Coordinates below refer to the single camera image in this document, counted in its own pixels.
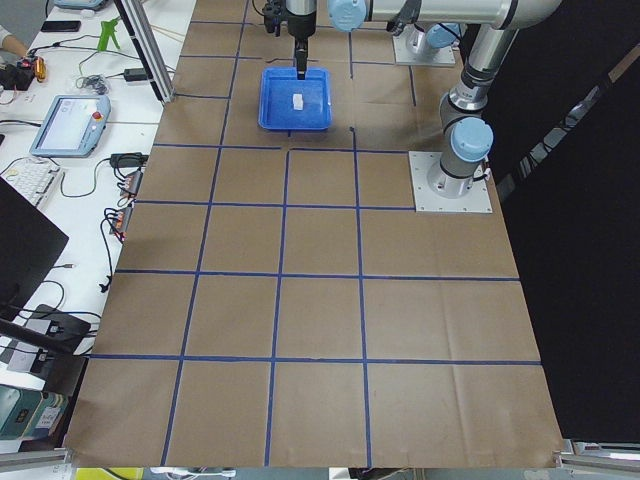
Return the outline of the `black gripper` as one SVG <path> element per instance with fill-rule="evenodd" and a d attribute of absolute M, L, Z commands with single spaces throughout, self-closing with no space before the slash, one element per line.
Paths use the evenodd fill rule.
<path fill-rule="evenodd" d="M 295 38 L 294 46 L 295 68 L 298 80 L 304 80 L 307 72 L 308 39 Z"/>

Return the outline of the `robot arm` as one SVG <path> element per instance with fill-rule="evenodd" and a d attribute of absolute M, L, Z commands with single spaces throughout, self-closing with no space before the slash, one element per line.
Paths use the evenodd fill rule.
<path fill-rule="evenodd" d="M 294 38 L 294 60 L 298 80 L 307 73 L 309 39 L 316 32 L 317 1 L 286 0 L 285 13 L 288 33 Z"/>
<path fill-rule="evenodd" d="M 480 114 L 488 92 L 517 35 L 548 18 L 558 1 L 329 1 L 334 28 L 350 32 L 365 22 L 387 23 L 398 36 L 416 23 L 479 24 L 459 82 L 440 103 L 446 147 L 427 174 L 429 187 L 444 198 L 460 198 L 475 181 L 478 166 L 487 159 L 494 135 Z"/>

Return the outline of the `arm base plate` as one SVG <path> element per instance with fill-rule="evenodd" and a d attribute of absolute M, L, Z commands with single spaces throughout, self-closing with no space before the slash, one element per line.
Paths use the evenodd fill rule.
<path fill-rule="evenodd" d="M 406 27 L 401 35 L 392 40 L 395 63 L 398 65 L 452 68 L 456 64 L 450 45 L 432 47 L 427 41 L 427 33 L 415 26 Z"/>
<path fill-rule="evenodd" d="M 491 214 L 486 171 L 479 165 L 466 179 L 441 169 L 441 152 L 409 151 L 409 165 L 417 213 Z"/>

